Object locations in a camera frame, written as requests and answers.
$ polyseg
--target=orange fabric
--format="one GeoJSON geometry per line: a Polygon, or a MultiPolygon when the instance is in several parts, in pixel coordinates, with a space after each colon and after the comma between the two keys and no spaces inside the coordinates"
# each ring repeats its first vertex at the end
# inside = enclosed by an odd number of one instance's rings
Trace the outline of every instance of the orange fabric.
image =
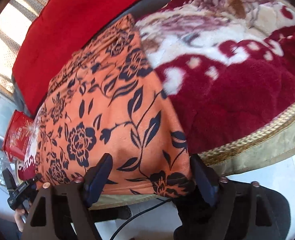
{"type": "Polygon", "coordinates": [[[185,135],[130,15],[51,80],[36,172],[42,182],[69,183],[104,153],[112,155],[113,170],[103,194],[177,197],[194,188],[185,135]]]}

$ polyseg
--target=finger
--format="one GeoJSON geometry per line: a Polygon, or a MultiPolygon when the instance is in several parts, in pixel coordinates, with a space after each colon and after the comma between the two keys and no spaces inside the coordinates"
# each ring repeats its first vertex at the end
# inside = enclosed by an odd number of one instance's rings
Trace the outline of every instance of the finger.
{"type": "Polygon", "coordinates": [[[24,209],[16,209],[14,212],[14,220],[20,232],[23,232],[24,222],[21,216],[24,215],[24,209]]]}

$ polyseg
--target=cable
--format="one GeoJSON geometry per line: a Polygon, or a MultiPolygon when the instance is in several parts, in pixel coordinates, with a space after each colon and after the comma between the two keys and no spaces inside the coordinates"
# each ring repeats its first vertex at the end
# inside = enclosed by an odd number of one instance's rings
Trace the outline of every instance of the cable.
{"type": "Polygon", "coordinates": [[[167,202],[170,202],[170,201],[172,201],[173,200],[173,198],[169,198],[169,199],[167,199],[167,200],[164,200],[163,202],[161,202],[161,203],[159,203],[159,204],[157,204],[157,205],[155,205],[155,206],[153,206],[153,207],[150,207],[150,208],[148,208],[148,209],[146,209],[146,210],[144,210],[144,211],[142,211],[142,212],[140,212],[140,213],[137,213],[135,216],[133,216],[133,217],[131,217],[131,218],[129,218],[128,220],[126,220],[115,232],[114,232],[114,234],[111,236],[111,238],[110,238],[110,240],[113,240],[116,236],[117,236],[117,234],[122,230],[122,228],[123,227],[125,227],[128,223],[130,223],[133,219],[135,219],[135,218],[137,218],[138,216],[140,216],[140,215],[143,215],[143,214],[145,214],[146,212],[149,212],[149,211],[151,211],[151,210],[153,210],[153,209],[155,209],[155,208],[157,208],[157,207],[159,207],[159,206],[162,206],[163,204],[165,204],[165,203],[167,203],[167,202]]]}

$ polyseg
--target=beige curtain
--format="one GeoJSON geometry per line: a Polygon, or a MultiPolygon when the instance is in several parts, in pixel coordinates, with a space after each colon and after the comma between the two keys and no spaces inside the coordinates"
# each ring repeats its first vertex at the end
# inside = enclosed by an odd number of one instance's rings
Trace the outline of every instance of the beige curtain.
{"type": "Polygon", "coordinates": [[[13,100],[12,67],[31,23],[48,0],[11,0],[0,14],[0,93],[13,100]]]}

